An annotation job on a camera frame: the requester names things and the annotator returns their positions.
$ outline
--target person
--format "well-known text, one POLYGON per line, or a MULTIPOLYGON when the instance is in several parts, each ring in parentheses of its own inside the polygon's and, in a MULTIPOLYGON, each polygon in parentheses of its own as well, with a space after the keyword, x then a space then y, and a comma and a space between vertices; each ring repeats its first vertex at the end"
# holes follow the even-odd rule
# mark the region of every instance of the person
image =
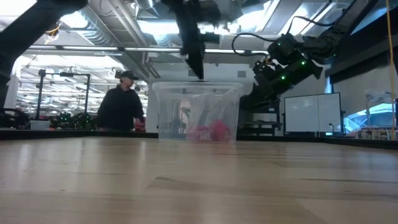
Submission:
POLYGON ((134 118, 144 122, 141 101, 136 91, 131 89, 135 80, 138 78, 132 71, 123 72, 120 85, 106 93, 98 110, 99 131, 130 132, 134 118))

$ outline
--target black hoodie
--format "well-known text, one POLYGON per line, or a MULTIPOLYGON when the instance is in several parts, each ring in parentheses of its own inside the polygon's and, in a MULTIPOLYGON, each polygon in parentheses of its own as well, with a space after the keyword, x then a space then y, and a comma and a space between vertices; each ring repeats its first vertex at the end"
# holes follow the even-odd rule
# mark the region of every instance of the black hoodie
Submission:
POLYGON ((143 117, 137 93, 118 86, 106 93, 98 110, 97 127, 128 131, 134 127, 134 118, 142 120, 143 117))

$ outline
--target whiteboard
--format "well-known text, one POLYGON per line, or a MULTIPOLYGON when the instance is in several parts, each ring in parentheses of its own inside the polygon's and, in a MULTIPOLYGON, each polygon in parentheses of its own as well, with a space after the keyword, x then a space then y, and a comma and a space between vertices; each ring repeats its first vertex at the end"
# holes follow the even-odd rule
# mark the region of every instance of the whiteboard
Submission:
POLYGON ((318 95, 319 131, 341 132, 340 93, 318 95))
POLYGON ((318 96, 285 98, 285 132, 319 130, 318 96))

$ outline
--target black cap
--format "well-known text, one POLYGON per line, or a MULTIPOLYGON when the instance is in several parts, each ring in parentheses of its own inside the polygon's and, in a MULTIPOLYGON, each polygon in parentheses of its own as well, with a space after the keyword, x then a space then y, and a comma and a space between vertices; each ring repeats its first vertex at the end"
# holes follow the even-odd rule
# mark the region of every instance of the black cap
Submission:
POLYGON ((138 80, 138 78, 133 74, 132 71, 125 71, 120 75, 120 78, 127 77, 131 80, 138 80))

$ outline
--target table surface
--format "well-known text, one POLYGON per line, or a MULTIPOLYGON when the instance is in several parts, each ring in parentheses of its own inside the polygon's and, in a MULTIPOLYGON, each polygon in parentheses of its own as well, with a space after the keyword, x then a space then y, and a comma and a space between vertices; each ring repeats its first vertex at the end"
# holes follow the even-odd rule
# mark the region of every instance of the table surface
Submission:
POLYGON ((300 142, 0 142, 0 223, 397 223, 398 153, 300 142))

